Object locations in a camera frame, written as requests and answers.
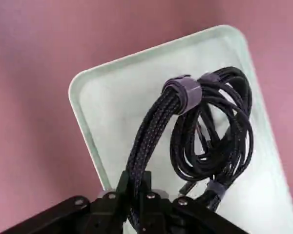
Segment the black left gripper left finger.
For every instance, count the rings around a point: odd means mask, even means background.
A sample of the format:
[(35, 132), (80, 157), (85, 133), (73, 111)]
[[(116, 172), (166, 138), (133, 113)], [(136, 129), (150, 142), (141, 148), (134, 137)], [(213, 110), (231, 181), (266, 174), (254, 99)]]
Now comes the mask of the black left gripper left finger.
[(4, 234), (121, 234), (130, 210), (129, 176), (117, 188), (90, 202), (77, 195), (3, 231)]

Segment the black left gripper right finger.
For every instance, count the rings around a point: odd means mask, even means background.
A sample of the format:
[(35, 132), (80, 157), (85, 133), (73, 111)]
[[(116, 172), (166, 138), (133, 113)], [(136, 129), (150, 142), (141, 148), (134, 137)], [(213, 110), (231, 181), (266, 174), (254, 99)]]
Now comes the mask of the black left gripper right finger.
[(139, 189), (139, 234), (245, 234), (240, 227), (182, 196), (171, 202), (151, 189), (151, 172), (145, 171)]

